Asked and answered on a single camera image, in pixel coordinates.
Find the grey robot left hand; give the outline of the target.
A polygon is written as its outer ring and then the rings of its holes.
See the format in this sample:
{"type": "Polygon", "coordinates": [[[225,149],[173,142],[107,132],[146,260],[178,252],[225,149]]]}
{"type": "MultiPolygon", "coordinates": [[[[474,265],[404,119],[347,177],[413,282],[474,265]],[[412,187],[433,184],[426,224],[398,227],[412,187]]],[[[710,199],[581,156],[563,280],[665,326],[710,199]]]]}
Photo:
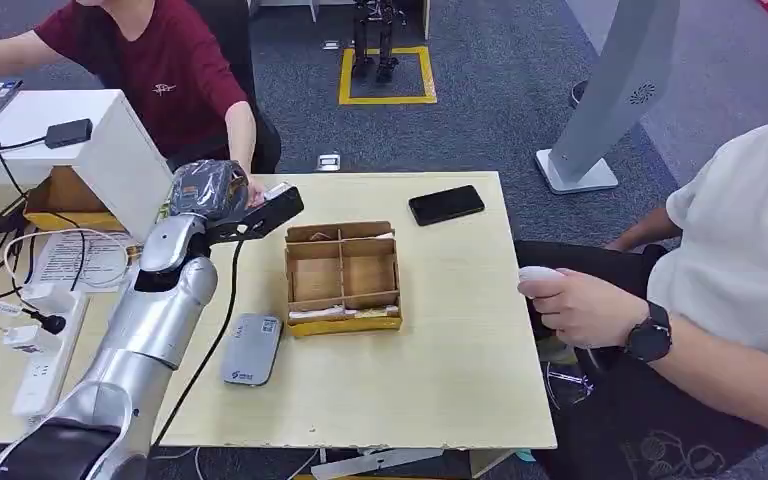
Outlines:
{"type": "Polygon", "coordinates": [[[231,160],[198,160],[174,173],[169,215],[194,214],[216,222],[246,208],[249,179],[231,160]]]}

